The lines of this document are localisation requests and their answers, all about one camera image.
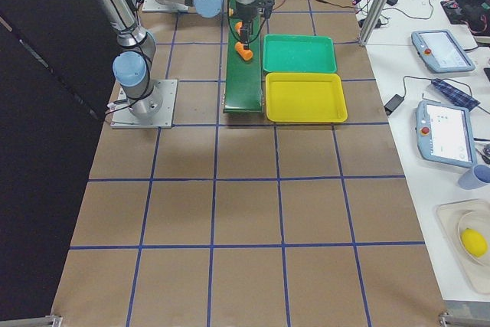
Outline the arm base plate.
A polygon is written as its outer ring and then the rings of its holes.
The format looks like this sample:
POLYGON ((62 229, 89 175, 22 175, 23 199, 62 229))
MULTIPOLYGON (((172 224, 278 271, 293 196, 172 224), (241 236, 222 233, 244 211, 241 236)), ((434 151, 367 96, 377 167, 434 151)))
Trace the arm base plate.
POLYGON ((170 129, 173 123, 175 100, 178 89, 177 80, 151 80, 152 93, 131 107, 131 100, 119 88, 117 101, 110 107, 110 127, 113 129, 170 129))

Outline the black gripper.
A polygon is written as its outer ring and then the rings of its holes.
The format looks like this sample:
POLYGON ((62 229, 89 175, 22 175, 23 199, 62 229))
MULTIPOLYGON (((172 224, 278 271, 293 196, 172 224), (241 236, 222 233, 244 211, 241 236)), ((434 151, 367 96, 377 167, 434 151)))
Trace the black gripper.
POLYGON ((250 43, 250 23, 258 15, 262 15, 266 20, 273 13, 274 0, 253 0, 244 3, 235 0, 236 15, 242 21, 240 26, 240 42, 244 48, 249 47, 250 43))

